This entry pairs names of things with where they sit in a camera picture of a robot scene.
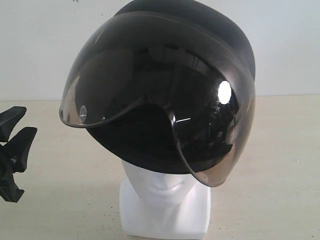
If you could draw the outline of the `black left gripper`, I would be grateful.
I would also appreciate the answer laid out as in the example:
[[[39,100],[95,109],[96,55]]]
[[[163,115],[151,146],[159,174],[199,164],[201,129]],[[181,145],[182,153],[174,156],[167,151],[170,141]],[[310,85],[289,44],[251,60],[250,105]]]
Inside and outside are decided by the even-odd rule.
[[[0,113],[0,196],[6,202],[18,202],[24,194],[14,180],[14,173],[23,173],[31,145],[38,129],[24,127],[11,140],[10,135],[17,123],[26,114],[25,106],[13,106]]]

